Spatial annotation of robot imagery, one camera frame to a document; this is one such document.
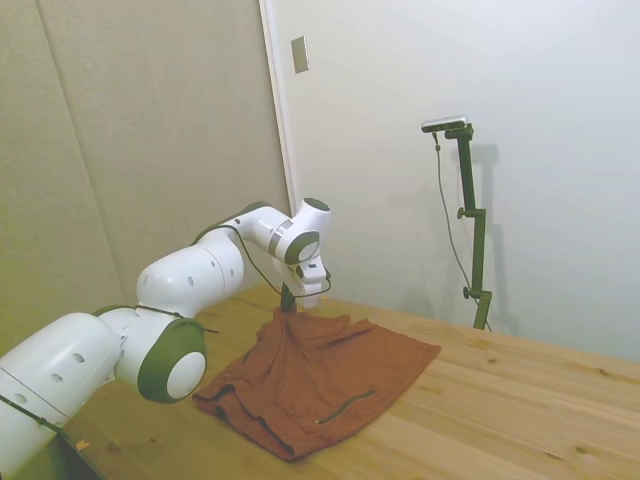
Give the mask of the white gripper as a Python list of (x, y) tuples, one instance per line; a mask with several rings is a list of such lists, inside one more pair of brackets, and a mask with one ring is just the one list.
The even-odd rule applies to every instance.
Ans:
[(294, 280), (289, 287), (283, 283), (280, 291), (280, 310), (282, 312), (295, 311), (296, 305), (303, 308), (314, 308), (318, 303), (320, 292), (320, 282), (305, 283)]

